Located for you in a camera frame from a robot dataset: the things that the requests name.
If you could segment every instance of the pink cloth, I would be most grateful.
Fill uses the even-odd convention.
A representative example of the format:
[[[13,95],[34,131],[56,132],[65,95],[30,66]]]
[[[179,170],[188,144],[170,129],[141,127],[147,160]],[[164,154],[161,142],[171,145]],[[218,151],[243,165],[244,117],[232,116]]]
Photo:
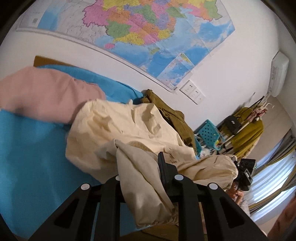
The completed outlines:
[[[0,81],[0,108],[40,121],[72,123],[95,99],[106,99],[99,86],[54,69],[25,67]]]

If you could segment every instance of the teal plastic basket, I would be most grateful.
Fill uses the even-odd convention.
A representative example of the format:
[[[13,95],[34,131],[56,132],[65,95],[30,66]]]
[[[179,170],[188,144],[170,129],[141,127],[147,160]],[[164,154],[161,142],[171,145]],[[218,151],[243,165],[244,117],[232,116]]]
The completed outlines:
[[[200,143],[198,142],[198,139],[196,137],[194,137],[194,139],[195,139],[195,146],[197,149],[197,155],[199,156],[200,152],[202,151],[202,146],[200,145]]]
[[[215,150],[220,150],[221,147],[216,146],[216,142],[220,139],[220,133],[218,129],[214,126],[214,124],[210,120],[206,120],[203,126],[199,129],[198,133],[201,138],[204,140],[206,145]]]

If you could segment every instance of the map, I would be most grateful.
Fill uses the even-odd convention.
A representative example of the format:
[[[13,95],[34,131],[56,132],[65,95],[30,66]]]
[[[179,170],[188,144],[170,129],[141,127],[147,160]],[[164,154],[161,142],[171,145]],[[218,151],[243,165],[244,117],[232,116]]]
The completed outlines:
[[[24,30],[89,43],[174,91],[235,29],[221,0],[37,0]]]

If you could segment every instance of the blue bedsheet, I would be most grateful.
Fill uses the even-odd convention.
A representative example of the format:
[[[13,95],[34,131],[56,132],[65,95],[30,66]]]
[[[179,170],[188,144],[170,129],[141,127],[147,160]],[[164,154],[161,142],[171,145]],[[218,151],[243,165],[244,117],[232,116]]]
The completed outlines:
[[[77,67],[47,65],[77,79],[96,83],[107,100],[138,103],[133,88]],[[98,185],[65,158],[69,126],[46,123],[0,111],[0,213],[13,233],[29,238],[81,184]],[[136,230],[121,204],[120,234]]]

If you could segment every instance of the white wall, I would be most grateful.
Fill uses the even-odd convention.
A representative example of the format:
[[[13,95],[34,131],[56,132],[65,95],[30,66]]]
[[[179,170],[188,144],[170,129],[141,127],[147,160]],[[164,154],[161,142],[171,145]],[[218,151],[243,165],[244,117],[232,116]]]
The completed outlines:
[[[288,112],[294,125],[296,125],[296,43],[278,17],[276,22],[279,32],[280,51],[290,59],[285,83],[277,98]]]
[[[267,92],[271,60],[278,51],[273,13],[260,0],[222,0],[236,28],[226,41],[193,70],[191,80],[206,99],[194,104],[180,91],[169,93],[130,67],[85,46],[31,32],[10,32],[0,46],[0,79],[32,65],[35,55],[63,61],[128,84],[152,89],[169,106],[181,110],[196,129],[206,119],[214,124],[254,92],[255,102]]]

